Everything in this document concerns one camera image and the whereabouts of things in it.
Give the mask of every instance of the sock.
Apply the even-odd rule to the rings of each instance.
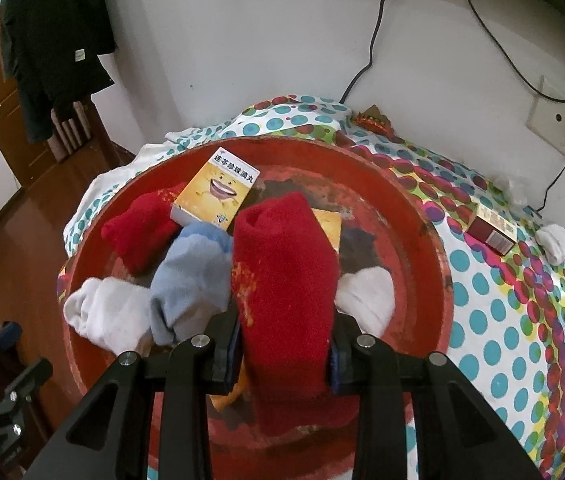
[[[394,282],[388,270],[370,267],[338,280],[338,310],[353,316],[365,333],[381,337],[394,313]]]
[[[536,231],[536,241],[545,251],[547,261],[558,266],[565,261],[565,228],[549,224]]]
[[[117,278],[88,278],[67,298],[65,320],[78,335],[115,355],[134,350],[147,356],[153,343],[150,297],[148,288]]]
[[[193,222],[182,229],[151,281],[151,332],[158,345],[204,332],[227,310],[233,240],[222,229]]]
[[[338,274],[336,251],[301,193],[236,217],[232,291],[264,434],[344,426],[357,413],[357,398],[334,396],[326,381]]]
[[[185,184],[137,197],[121,215],[102,226],[100,235],[109,242],[131,274],[143,272],[180,229],[169,215],[172,202]]]

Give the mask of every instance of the metal screw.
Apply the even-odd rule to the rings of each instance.
[[[136,352],[128,351],[120,354],[120,357],[118,357],[118,362],[122,366],[129,366],[131,364],[134,364],[136,362],[136,359],[138,359],[138,354],[136,354]]]
[[[373,335],[360,334],[356,338],[356,342],[358,343],[358,346],[362,346],[363,348],[371,348],[376,344],[376,339]]]
[[[429,355],[429,361],[432,365],[443,366],[447,364],[447,357],[445,357],[445,354],[441,354],[440,352],[432,352]]]
[[[205,334],[198,334],[192,337],[192,345],[194,345],[196,348],[207,346],[210,341],[211,339],[209,339],[209,336]]]

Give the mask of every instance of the small box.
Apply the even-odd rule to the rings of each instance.
[[[329,243],[331,243],[331,246],[338,253],[340,250],[340,229],[343,223],[343,220],[340,218],[340,213],[322,209],[312,209],[312,211],[327,235]]]
[[[516,243],[516,227],[482,203],[469,221],[467,234],[505,256]]]
[[[218,148],[176,198],[171,218],[182,226],[196,220],[227,230],[260,172]]]

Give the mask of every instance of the light blue sock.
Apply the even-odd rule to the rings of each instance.
[[[151,333],[166,346],[204,332],[231,293],[233,238],[207,222],[182,229],[151,281]]]

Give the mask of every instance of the wall socket plate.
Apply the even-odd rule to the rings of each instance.
[[[545,76],[541,76],[539,89],[547,95],[564,99]],[[565,155],[565,103],[555,103],[537,95],[531,106],[527,127]]]

